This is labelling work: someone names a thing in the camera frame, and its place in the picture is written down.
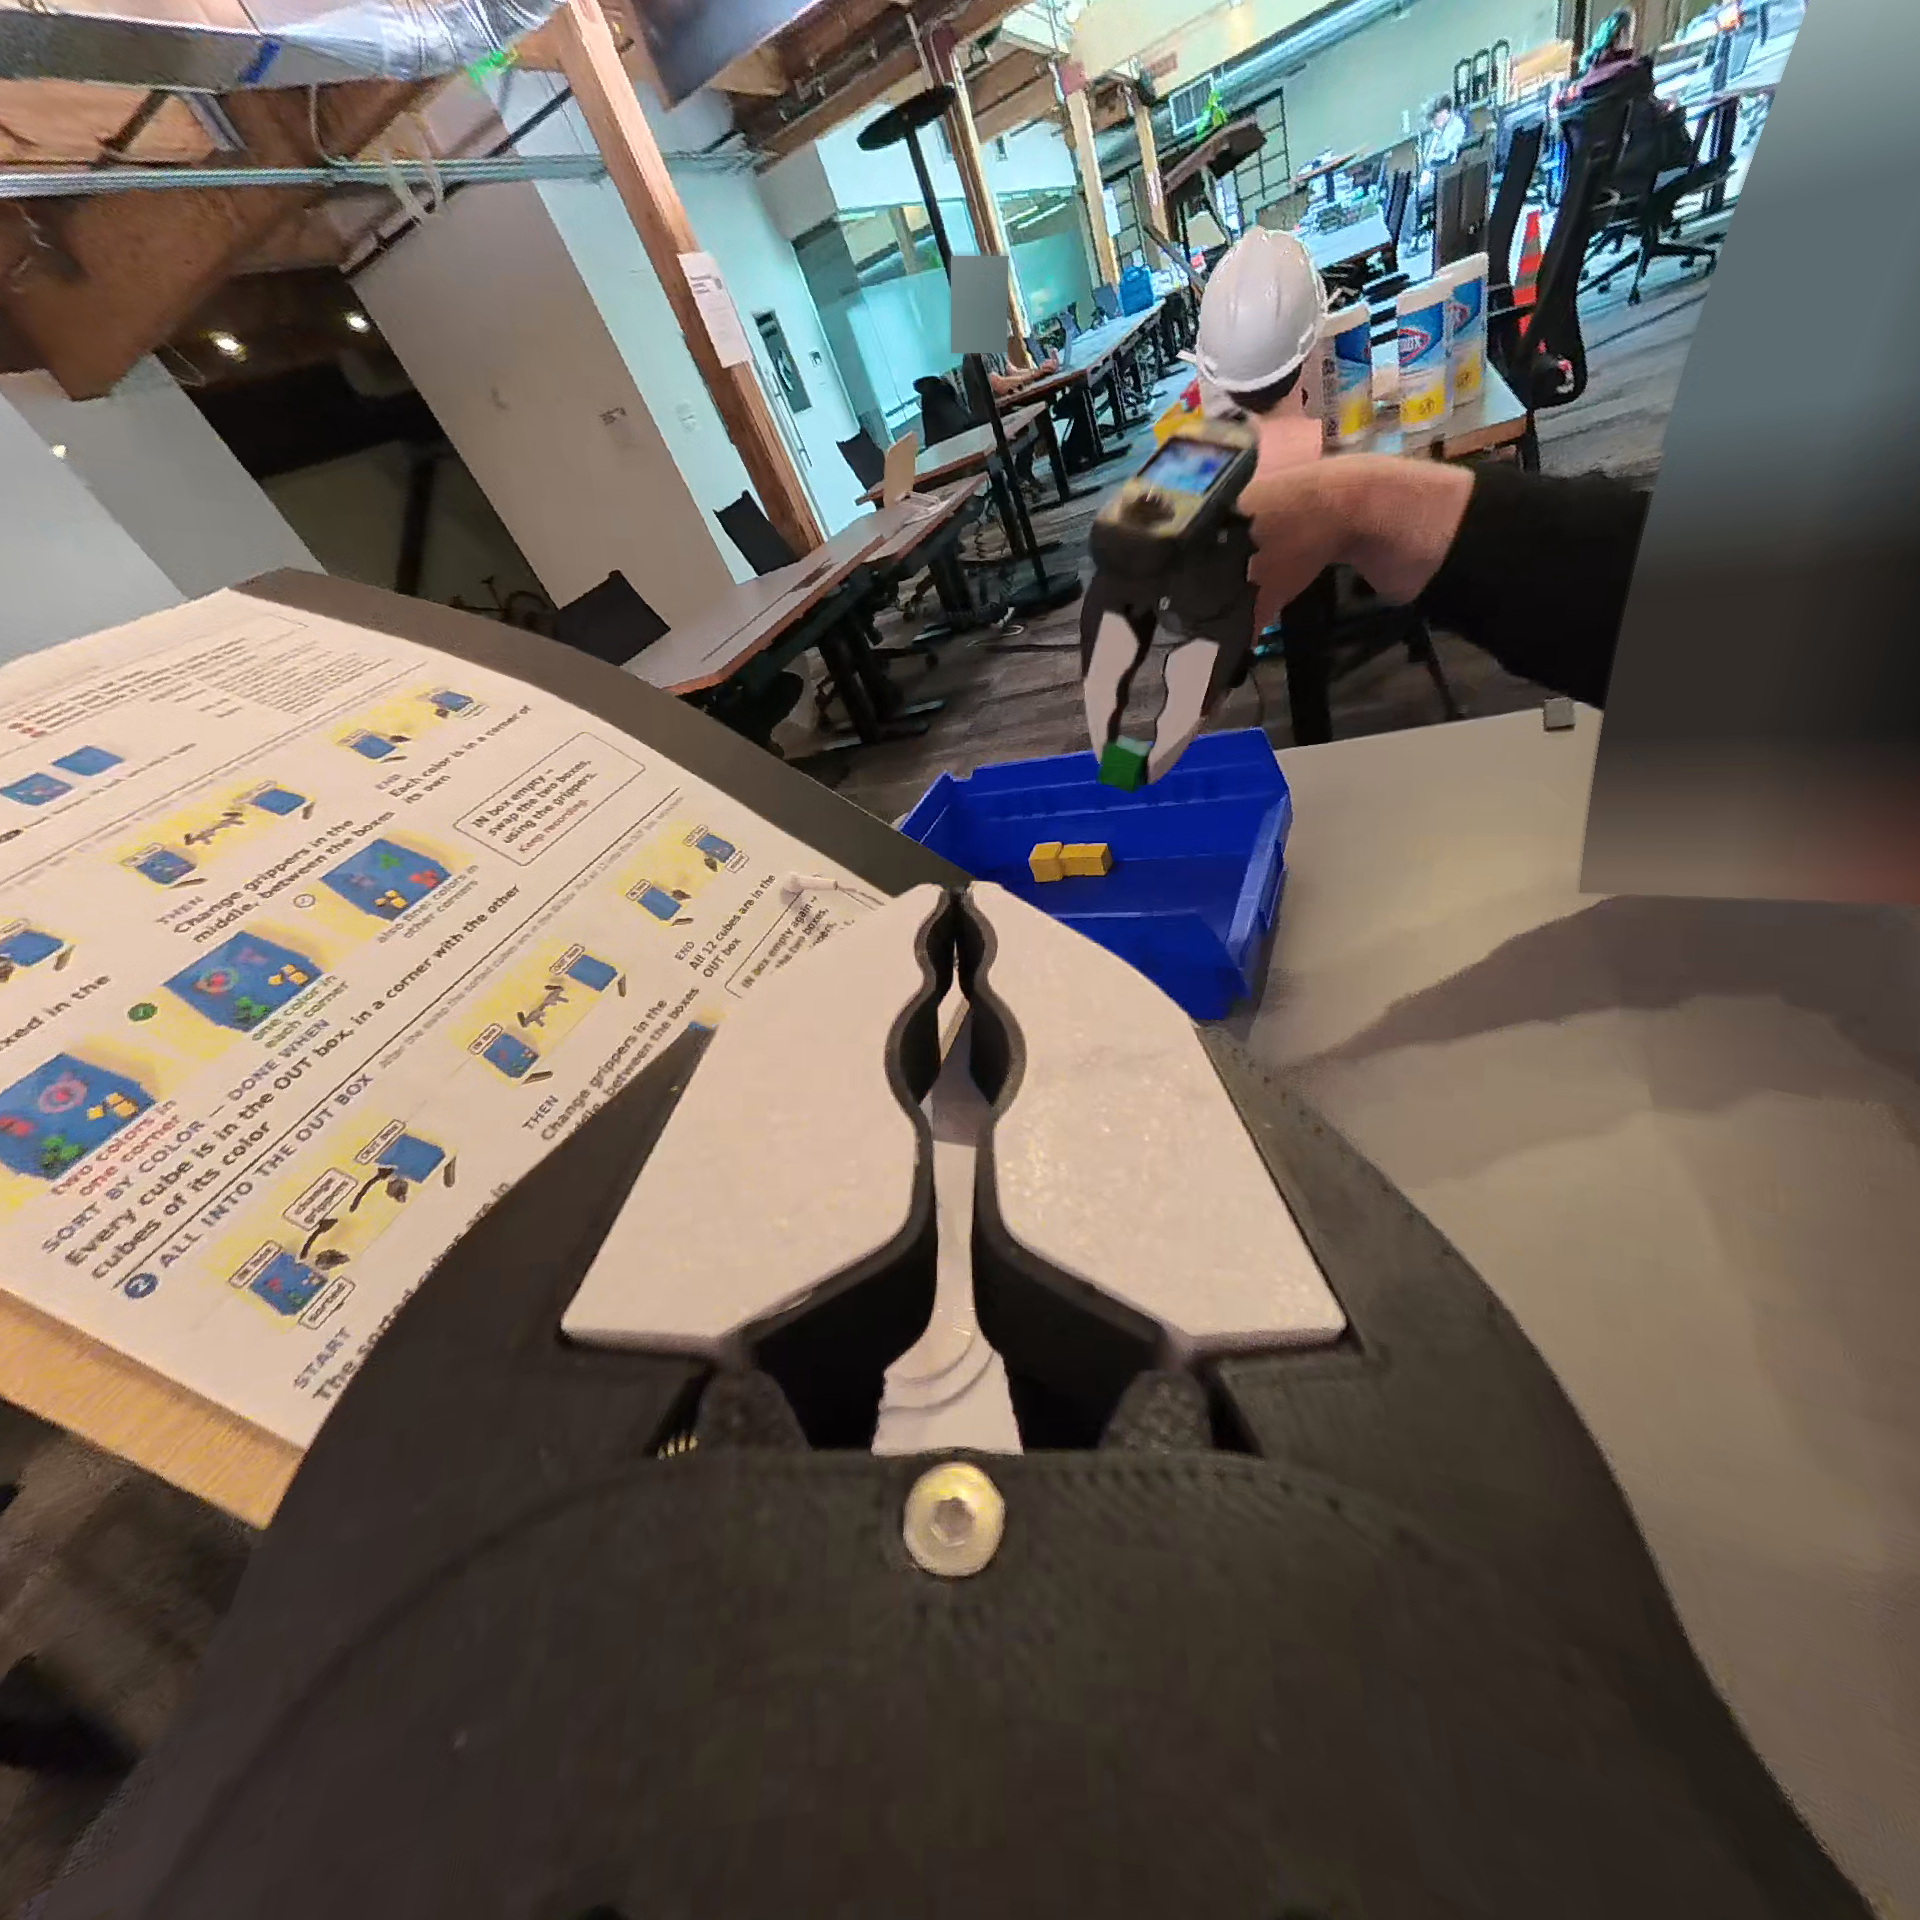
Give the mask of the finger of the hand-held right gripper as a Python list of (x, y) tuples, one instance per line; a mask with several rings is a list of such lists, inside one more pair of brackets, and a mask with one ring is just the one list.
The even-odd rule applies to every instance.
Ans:
[(1089, 743), (1094, 753), (1126, 740), (1139, 753), (1154, 746), (1150, 723), (1126, 721), (1134, 681), (1159, 631), (1156, 606), (1083, 606), (1081, 686)]
[(1217, 702), (1217, 668), (1218, 643), (1211, 638), (1189, 635), (1166, 649), (1161, 708), (1146, 747), (1146, 785), (1161, 782), (1201, 734)]

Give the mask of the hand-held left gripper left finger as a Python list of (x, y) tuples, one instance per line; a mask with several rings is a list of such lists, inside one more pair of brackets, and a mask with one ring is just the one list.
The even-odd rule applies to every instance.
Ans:
[(691, 1054), (567, 1249), (561, 1337), (691, 1370), (651, 1439), (691, 1447), (726, 1371), (807, 1444), (963, 1402), (939, 1307), (938, 1153), (957, 894), (914, 885), (782, 969)]

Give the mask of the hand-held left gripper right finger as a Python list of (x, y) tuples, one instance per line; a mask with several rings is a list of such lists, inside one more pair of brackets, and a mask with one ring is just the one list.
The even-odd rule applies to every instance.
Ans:
[(1092, 1447), (1151, 1373), (1348, 1332), (1201, 1026), (997, 882), (966, 889), (971, 1289), (1019, 1442)]

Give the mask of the blue plastic bin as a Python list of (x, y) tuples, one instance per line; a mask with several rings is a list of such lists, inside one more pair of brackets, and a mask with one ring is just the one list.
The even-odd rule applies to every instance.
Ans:
[[(1154, 980), (1189, 1018), (1254, 998), (1285, 887), (1292, 795), (1254, 729), (1205, 734), (1156, 785), (1122, 793), (1090, 753), (939, 774), (900, 831)], [(1041, 842), (1111, 844), (1106, 877), (1034, 882)]]

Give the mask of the person's right hand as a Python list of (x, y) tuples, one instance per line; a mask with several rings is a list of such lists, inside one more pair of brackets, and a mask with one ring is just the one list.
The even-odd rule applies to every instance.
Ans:
[(1271, 626), (1339, 566), (1387, 604), (1412, 604), (1468, 515), (1473, 468), (1353, 450), (1326, 454), (1308, 415), (1266, 415), (1257, 427), (1257, 468), (1239, 495), (1253, 524), (1257, 623)]

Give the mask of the pink mannequin head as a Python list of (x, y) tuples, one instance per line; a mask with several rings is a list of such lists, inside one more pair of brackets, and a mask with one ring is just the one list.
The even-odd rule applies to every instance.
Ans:
[(1282, 465), (1313, 465), (1326, 445), (1321, 401), (1305, 366), (1260, 390), (1228, 390), (1211, 377), (1197, 377), (1202, 412), (1257, 431), (1261, 450)]

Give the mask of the white wipes canister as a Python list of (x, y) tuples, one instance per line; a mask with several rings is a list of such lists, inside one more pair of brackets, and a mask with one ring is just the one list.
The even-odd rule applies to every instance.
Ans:
[(1372, 331), (1364, 302), (1326, 313), (1318, 326), (1318, 412), (1329, 449), (1364, 443), (1375, 427)]
[(1453, 412), (1479, 397), (1485, 379), (1487, 269), (1487, 254), (1476, 251), (1437, 275), (1446, 294), (1446, 390)]
[(1396, 405), (1405, 439), (1451, 415), (1451, 281), (1435, 275), (1396, 294)]

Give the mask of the white hard hat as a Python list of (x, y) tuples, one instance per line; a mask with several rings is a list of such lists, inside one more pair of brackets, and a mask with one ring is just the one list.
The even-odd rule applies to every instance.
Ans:
[(1326, 284), (1298, 233), (1247, 230), (1206, 279), (1194, 363), (1234, 401), (1285, 389), (1313, 359), (1326, 313)]

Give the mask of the grey-topped office desk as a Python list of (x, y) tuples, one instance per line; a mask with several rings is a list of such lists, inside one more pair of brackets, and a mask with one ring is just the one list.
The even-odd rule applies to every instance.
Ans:
[(849, 723), (821, 734), (807, 753), (921, 737), (942, 703), (909, 703), (887, 678), (885, 659), (866, 635), (868, 610), (894, 578), (946, 554), (986, 490), (983, 477), (971, 477), (938, 490), (918, 507), (902, 501), (868, 515), (811, 557), (735, 583), (706, 613), (659, 635), (622, 668), (717, 717), (723, 691), (769, 686), (796, 659), (818, 655)]

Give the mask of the printed instruction sheet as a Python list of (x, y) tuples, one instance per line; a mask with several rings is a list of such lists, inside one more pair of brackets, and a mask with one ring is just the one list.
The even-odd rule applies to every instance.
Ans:
[(3, 681), (3, 1282), (309, 1444), (445, 1251), (887, 889), (556, 692), (241, 591)]

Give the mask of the white wall notice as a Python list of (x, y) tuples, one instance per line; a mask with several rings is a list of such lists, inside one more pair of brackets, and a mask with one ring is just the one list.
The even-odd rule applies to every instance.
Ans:
[(717, 260), (706, 251), (683, 251), (678, 254), (678, 267), (717, 363), (723, 369), (750, 369), (755, 362), (753, 339)]

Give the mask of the wooden post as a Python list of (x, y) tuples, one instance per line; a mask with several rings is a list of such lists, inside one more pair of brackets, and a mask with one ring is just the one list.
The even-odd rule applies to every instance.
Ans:
[(550, 27), (571, 99), (582, 110), (607, 179), (655, 269), (689, 357), (750, 476), (759, 505), (799, 554), (825, 543), (825, 531), (778, 431), (755, 369), (723, 369), (706, 339), (678, 265), (678, 254), (700, 251), (695, 233), (605, 12), (597, 3), (567, 3), (554, 14)]

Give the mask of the grey ceiling duct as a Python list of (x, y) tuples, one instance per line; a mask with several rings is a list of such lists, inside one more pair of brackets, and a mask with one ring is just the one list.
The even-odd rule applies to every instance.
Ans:
[(241, 3), (4, 3), (3, 77), (142, 89), (257, 84), (273, 36)]

